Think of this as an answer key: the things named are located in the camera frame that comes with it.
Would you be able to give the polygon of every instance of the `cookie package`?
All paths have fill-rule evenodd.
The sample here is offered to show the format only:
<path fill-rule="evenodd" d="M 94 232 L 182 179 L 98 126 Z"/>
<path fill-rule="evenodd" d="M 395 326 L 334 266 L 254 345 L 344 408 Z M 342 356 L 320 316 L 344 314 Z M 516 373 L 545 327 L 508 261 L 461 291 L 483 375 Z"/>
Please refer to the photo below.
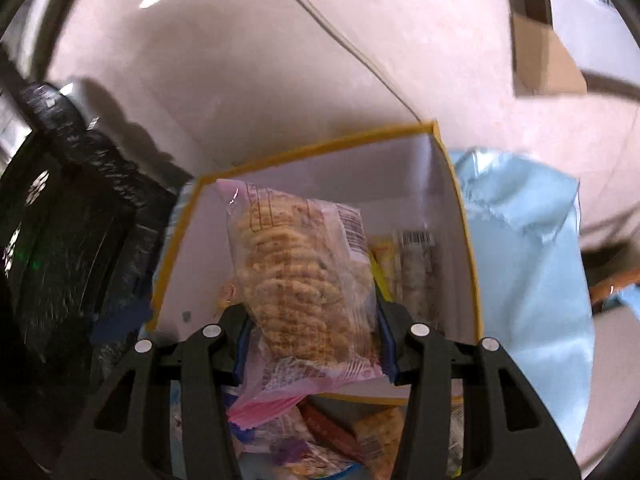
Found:
<path fill-rule="evenodd" d="M 360 211 L 238 180 L 216 189 L 234 285 L 258 326 L 230 420 L 255 426 L 303 396 L 380 376 Z"/>

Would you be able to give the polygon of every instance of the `floor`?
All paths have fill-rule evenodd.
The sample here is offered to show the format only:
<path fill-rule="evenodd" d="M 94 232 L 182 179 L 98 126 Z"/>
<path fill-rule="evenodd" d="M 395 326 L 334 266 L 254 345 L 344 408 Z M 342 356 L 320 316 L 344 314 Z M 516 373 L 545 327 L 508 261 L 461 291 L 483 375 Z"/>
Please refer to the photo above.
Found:
<path fill-rule="evenodd" d="M 450 148 L 580 179 L 582 244 L 640 224 L 638 102 L 514 97 L 508 0 L 308 0 Z M 192 174 L 414 116 L 296 0 L 77 0 L 49 70 Z"/>

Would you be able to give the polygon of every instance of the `fabric storage box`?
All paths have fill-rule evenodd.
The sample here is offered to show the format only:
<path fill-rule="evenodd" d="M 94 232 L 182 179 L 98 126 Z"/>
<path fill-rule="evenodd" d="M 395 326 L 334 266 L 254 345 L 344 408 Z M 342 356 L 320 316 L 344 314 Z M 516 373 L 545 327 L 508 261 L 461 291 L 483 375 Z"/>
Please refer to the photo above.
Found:
<path fill-rule="evenodd" d="M 182 197 L 156 274 L 148 329 L 162 338 L 184 340 L 214 322 L 220 289 L 231 277 L 226 204 L 212 186 L 219 178 L 355 206 L 367 236 L 426 227 L 439 247 L 444 332 L 472 344 L 481 337 L 476 270 L 460 191 L 432 122 L 343 137 L 198 178 Z M 396 403 L 405 401 L 408 390 L 382 378 L 345 386 L 337 395 Z"/>

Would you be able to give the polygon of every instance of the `white barcode label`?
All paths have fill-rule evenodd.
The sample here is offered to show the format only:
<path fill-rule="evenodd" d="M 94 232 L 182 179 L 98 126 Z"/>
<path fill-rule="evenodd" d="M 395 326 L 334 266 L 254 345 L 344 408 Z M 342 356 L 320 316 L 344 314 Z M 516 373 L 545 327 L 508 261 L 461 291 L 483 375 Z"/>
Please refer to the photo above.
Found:
<path fill-rule="evenodd" d="M 402 247 L 433 247 L 433 237 L 428 231 L 402 231 Z"/>
<path fill-rule="evenodd" d="M 362 217 L 357 209 L 352 209 L 343 205 L 337 205 L 338 216 L 342 222 L 344 237 L 349 246 L 349 254 L 352 260 L 368 262 L 367 239 L 364 237 L 362 227 Z"/>

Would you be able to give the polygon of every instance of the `brown cardboard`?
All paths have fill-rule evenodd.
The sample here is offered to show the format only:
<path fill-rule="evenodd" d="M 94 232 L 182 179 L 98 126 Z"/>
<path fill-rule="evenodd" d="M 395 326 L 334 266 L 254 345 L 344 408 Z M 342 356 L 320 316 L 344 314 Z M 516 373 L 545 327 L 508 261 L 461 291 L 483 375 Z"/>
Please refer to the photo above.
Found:
<path fill-rule="evenodd" d="M 513 14 L 515 71 L 534 94 L 586 94 L 587 83 L 553 28 Z"/>

